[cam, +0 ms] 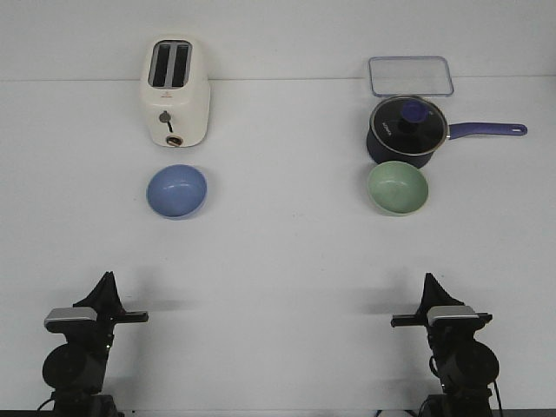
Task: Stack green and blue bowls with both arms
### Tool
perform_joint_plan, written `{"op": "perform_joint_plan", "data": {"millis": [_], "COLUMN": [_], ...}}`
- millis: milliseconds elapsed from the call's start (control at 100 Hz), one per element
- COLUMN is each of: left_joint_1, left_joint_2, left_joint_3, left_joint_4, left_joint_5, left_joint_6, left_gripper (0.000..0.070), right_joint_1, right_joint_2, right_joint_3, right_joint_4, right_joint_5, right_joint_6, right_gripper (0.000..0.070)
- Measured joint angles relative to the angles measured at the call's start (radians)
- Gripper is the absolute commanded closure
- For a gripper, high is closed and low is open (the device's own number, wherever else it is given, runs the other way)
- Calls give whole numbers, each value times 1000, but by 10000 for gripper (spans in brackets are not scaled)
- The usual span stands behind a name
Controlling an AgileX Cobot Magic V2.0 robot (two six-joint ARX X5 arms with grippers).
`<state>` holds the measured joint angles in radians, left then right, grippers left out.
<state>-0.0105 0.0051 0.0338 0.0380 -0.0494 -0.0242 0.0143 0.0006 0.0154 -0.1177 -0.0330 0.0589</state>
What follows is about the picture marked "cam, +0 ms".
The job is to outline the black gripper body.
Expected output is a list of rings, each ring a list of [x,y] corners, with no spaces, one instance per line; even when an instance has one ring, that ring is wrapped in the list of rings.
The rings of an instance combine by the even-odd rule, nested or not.
[[[133,311],[115,314],[97,313],[96,323],[76,325],[63,334],[69,342],[75,342],[85,348],[110,348],[114,340],[116,324],[143,323],[149,319],[146,311]]]
[[[472,315],[449,315],[430,321],[425,315],[395,314],[390,325],[397,327],[424,327],[431,348],[447,348],[463,341],[471,341],[474,334],[484,328],[493,315],[476,313]]]

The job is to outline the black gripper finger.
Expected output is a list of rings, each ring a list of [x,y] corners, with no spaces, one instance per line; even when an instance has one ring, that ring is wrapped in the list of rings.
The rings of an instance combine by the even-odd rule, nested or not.
[[[107,271],[93,290],[82,300],[74,303],[73,308],[93,308],[95,311],[110,311],[113,307],[114,273]]]
[[[434,275],[430,274],[432,307],[439,306],[463,306],[464,302],[453,298],[438,282]]]
[[[110,298],[111,298],[111,305],[112,305],[112,312],[113,313],[125,313],[126,310],[122,305],[120,296],[118,294],[118,289],[116,285],[116,278],[114,272],[110,272]]]
[[[420,305],[417,309],[418,316],[426,316],[430,307],[434,304],[434,275],[426,273]]]

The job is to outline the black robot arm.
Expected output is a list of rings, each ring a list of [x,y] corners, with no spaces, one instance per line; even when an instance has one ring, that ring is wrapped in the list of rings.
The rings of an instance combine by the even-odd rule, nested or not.
[[[423,327],[431,349],[428,366],[442,392],[422,402],[419,416],[491,416],[490,398],[500,363],[491,348],[475,339],[493,316],[453,298],[433,274],[424,278],[420,305],[413,314],[395,314],[390,325]]]
[[[114,397],[102,393],[114,329],[118,324],[148,319],[146,311],[124,308],[111,271],[104,273],[84,299],[47,314],[45,329],[66,340],[49,353],[42,369],[44,382],[53,389],[50,400],[55,416],[124,415]]]

